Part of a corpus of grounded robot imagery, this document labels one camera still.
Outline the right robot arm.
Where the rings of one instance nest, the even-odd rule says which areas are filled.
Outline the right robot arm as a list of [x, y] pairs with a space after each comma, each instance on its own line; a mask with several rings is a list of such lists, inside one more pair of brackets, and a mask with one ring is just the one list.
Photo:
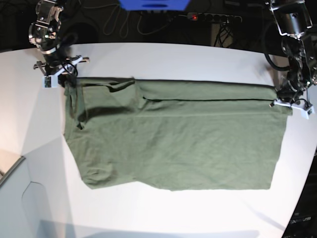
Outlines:
[[77, 33], [59, 35], [65, 6], [64, 0], [40, 0], [36, 5], [37, 19], [28, 30], [29, 42], [36, 46], [44, 58], [44, 61], [37, 61], [33, 65], [33, 69], [39, 69], [43, 74], [44, 88], [75, 88], [77, 64], [90, 60], [81, 55], [70, 55], [70, 47], [78, 40]]

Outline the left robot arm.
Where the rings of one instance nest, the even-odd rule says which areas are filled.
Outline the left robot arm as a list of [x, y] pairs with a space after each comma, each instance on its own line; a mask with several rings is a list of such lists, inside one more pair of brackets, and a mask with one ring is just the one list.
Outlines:
[[[302, 117], [308, 119], [315, 110], [304, 94], [317, 83], [317, 50], [309, 32], [313, 27], [311, 17], [303, 0], [270, 0], [266, 4], [274, 21], [263, 30], [263, 53], [273, 69], [287, 73], [270, 106], [299, 110]], [[281, 47], [289, 60], [288, 66], [277, 66], [267, 52], [265, 37], [273, 24], [282, 36]]]

